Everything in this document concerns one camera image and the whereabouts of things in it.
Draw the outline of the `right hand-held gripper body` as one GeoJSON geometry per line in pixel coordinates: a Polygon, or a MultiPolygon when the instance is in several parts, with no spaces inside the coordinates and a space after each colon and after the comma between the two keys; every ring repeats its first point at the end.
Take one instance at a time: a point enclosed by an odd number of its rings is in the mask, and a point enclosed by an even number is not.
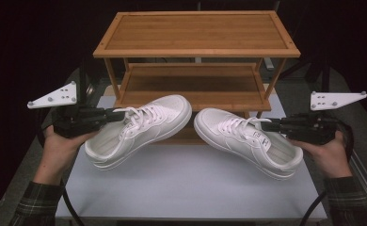
{"type": "Polygon", "coordinates": [[[342,130],[349,139],[353,138],[352,128],[327,114],[327,110],[353,104],[367,97],[365,91],[359,93],[316,92],[311,93],[310,112],[294,114],[282,118],[279,131],[289,139],[324,145],[335,138],[337,130],[342,130]]]}

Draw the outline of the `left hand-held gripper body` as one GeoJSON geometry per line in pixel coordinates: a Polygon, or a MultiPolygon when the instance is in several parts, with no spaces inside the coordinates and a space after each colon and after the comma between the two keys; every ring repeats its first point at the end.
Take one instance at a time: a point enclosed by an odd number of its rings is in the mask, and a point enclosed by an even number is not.
{"type": "Polygon", "coordinates": [[[99,131],[106,124],[105,110],[83,104],[74,81],[35,101],[29,101],[27,107],[53,107],[52,125],[55,132],[62,137],[79,137],[99,131]]]}

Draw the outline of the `white sneaker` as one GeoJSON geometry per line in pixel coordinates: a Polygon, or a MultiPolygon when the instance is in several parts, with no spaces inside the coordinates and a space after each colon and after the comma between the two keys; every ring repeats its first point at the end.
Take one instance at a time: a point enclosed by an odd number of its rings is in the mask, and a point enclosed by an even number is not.
{"type": "Polygon", "coordinates": [[[264,131],[263,122],[271,120],[244,119],[225,110],[205,108],[195,117],[194,128],[210,146],[244,158],[274,179],[290,179],[303,152],[280,133],[264,131]]]}
{"type": "Polygon", "coordinates": [[[86,155],[99,170],[111,170],[143,146],[174,136],[192,116],[191,104],[182,95],[124,108],[122,121],[108,123],[85,142],[86,155]]]}

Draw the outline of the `wooden three-tier shoe rack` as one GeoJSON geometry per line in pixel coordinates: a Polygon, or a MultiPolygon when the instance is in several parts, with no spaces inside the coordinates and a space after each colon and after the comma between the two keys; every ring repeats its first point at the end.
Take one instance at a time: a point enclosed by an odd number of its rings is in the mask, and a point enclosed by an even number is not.
{"type": "Polygon", "coordinates": [[[108,70],[123,60],[125,74],[112,83],[119,107],[180,94],[195,112],[248,118],[271,109],[283,66],[300,52],[273,10],[145,11],[118,13],[93,55],[108,70]]]}

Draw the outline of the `person's right hand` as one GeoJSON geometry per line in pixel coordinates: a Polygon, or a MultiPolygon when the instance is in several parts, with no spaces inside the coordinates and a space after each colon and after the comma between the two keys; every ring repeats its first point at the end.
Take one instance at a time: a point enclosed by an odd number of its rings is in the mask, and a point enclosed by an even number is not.
{"type": "Polygon", "coordinates": [[[290,142],[308,152],[316,166],[327,178],[342,178],[352,175],[347,162],[342,132],[336,131],[335,138],[324,145],[314,145],[292,139],[290,142]]]}

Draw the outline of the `person's left hand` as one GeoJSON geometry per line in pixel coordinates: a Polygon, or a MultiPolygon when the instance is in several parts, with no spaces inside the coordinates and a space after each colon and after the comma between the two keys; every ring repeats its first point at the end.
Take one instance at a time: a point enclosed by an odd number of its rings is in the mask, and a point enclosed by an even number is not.
{"type": "Polygon", "coordinates": [[[84,134],[82,136],[65,138],[54,131],[53,126],[45,130],[45,142],[40,169],[51,173],[64,172],[72,163],[80,146],[97,132],[84,134]]]}

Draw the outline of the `black metal stand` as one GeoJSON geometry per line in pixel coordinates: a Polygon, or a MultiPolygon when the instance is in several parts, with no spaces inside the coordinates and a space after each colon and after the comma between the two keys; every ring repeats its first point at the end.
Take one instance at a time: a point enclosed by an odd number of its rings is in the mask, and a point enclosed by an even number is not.
{"type": "Polygon", "coordinates": [[[86,60],[83,58],[79,67],[72,73],[70,81],[74,82],[77,88],[77,104],[85,105],[87,103],[87,74],[86,74],[86,60]]]}
{"type": "Polygon", "coordinates": [[[320,100],[323,102],[322,106],[326,109],[336,109],[340,107],[341,93],[330,92],[330,67],[325,58],[322,63],[322,94],[320,100]]]}

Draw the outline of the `aluminium rail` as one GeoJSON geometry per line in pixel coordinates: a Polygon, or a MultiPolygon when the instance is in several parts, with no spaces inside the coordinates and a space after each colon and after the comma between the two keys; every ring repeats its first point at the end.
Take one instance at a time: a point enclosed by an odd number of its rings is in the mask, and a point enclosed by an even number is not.
{"type": "MultiPolygon", "coordinates": [[[[43,135],[43,149],[42,149],[42,153],[41,153],[41,156],[40,156],[40,161],[41,161],[42,154],[43,154],[43,150],[44,150],[45,130],[46,130],[49,126],[47,126],[47,127],[44,129],[44,131],[42,131],[42,132],[41,132],[41,133],[42,133],[42,135],[43,135]]],[[[63,176],[64,176],[65,172],[66,172],[66,171],[67,171],[67,170],[72,166],[72,164],[73,164],[73,160],[72,160],[71,165],[70,165],[70,166],[69,166],[69,167],[68,167],[68,168],[63,172],[63,175],[62,175],[62,178],[61,178],[61,183],[60,183],[62,186],[65,186],[65,185],[63,184],[63,176]]],[[[38,167],[37,167],[37,169],[36,169],[36,171],[35,171],[35,173],[34,173],[34,176],[35,176],[35,174],[36,174],[36,172],[37,172],[37,170],[38,170],[39,166],[40,166],[40,162],[38,163],[38,167]]],[[[27,183],[27,185],[26,185],[25,189],[27,188],[28,184],[29,184],[29,183],[34,179],[34,176],[33,176],[33,178],[32,178],[32,179],[27,183]]],[[[23,193],[22,193],[21,197],[19,198],[19,200],[18,200],[18,201],[16,201],[16,203],[15,203],[15,205],[14,205],[13,212],[12,212],[12,214],[11,214],[11,216],[10,216],[9,220],[8,220],[8,223],[7,223],[5,226],[8,226],[8,224],[9,224],[10,220],[12,219],[13,214],[14,214],[14,212],[15,212],[15,210],[16,210],[16,207],[17,207],[17,205],[18,205],[18,203],[19,203],[20,199],[22,198],[22,196],[23,196],[24,192],[25,192],[25,190],[23,191],[23,193]]]]}
{"type": "MultiPolygon", "coordinates": [[[[367,92],[330,92],[328,86],[311,90],[310,110],[322,113],[325,111],[333,115],[332,111],[342,107],[347,107],[355,102],[361,101],[367,97],[367,92]]],[[[367,194],[367,169],[361,162],[358,153],[351,148],[347,152],[350,167],[355,172],[356,179],[361,184],[367,194]]]]}

